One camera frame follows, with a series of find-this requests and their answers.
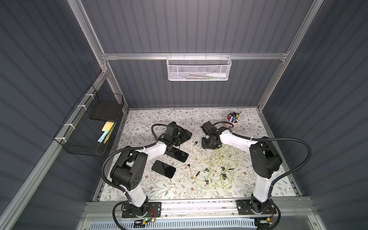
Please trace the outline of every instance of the sticky note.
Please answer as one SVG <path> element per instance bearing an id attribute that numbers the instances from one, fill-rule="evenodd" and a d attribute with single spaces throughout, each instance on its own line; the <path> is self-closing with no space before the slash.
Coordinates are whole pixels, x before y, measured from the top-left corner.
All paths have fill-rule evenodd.
<path id="1" fill-rule="evenodd" d="M 100 139 L 98 139 L 98 142 L 102 142 L 103 141 L 103 139 L 105 139 L 105 137 L 106 137 L 106 135 L 109 133 L 109 131 L 108 130 L 106 130 L 104 133 L 103 133 L 103 135 L 100 137 Z"/>
<path id="2" fill-rule="evenodd" d="M 110 129 L 111 129 L 111 127 L 113 126 L 113 122 L 110 122 L 110 121 L 107 121 L 106 123 L 105 123 L 105 125 L 103 126 L 103 128 L 102 128 L 102 130 L 101 131 L 109 131 Z"/>

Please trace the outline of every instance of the smartphone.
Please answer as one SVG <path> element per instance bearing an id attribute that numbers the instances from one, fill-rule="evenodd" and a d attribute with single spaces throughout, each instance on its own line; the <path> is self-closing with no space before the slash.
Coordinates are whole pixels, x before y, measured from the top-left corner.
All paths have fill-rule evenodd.
<path id="1" fill-rule="evenodd" d="M 174 176 L 176 168 L 156 160 L 152 166 L 152 170 L 171 179 Z"/>
<path id="2" fill-rule="evenodd" d="M 181 161 L 183 163 L 187 161 L 187 158 L 189 156 L 189 154 L 177 148 L 173 148 L 172 152 L 166 152 L 166 155 L 171 156 L 172 158 L 177 159 L 178 161 Z"/>

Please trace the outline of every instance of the black bracket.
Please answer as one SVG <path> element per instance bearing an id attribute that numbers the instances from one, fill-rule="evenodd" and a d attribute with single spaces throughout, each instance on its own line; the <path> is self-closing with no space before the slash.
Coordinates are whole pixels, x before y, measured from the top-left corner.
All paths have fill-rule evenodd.
<path id="1" fill-rule="evenodd" d="M 267 200 L 265 202 L 265 205 L 267 206 L 267 208 L 273 212 L 273 215 L 275 216 L 277 214 L 277 209 L 275 208 L 275 206 L 272 204 L 272 202 L 270 200 Z M 243 200 L 236 200 L 236 206 L 238 209 L 238 213 L 239 215 L 254 215 L 256 213 L 253 212 L 252 210 L 252 205 L 251 205 L 251 200 L 250 199 L 243 199 Z M 267 209 L 266 211 L 264 211 L 261 214 L 272 214 L 270 213 Z"/>
<path id="2" fill-rule="evenodd" d="M 121 215 L 122 218 L 137 218 L 137 216 L 133 213 L 133 209 L 129 203 L 123 204 L 121 209 L 123 211 Z M 139 218 L 151 218 L 151 209 L 156 212 L 156 217 L 161 216 L 161 202 L 148 202 L 147 213 Z"/>

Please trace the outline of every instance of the blue sticky note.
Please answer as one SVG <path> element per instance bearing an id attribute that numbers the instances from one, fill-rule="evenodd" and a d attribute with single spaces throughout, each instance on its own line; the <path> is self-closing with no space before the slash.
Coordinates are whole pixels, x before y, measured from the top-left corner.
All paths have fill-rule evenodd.
<path id="1" fill-rule="evenodd" d="M 104 139 L 105 139 L 105 137 L 106 137 L 106 135 L 109 133 L 109 131 L 108 130 L 106 130 L 105 132 L 103 132 L 103 135 L 100 137 L 100 139 L 98 139 L 98 142 L 102 142 Z"/>

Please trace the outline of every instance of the black wire mesh basket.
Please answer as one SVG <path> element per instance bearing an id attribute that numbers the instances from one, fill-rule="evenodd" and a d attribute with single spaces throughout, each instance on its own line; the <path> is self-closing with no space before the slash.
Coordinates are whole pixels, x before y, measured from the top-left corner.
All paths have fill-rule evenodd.
<path id="1" fill-rule="evenodd" d="M 99 102 L 109 102 L 120 106 L 119 114 L 114 119 L 113 125 L 102 142 L 98 142 L 102 134 L 102 128 L 106 121 L 90 119 L 91 113 Z M 94 91 L 83 105 L 79 105 L 80 110 L 71 124 L 68 126 L 63 137 L 54 139 L 63 146 L 65 151 L 71 154 L 103 156 L 108 146 L 112 146 L 114 140 L 110 139 L 118 119 L 121 119 L 124 101 L 121 94 Z"/>

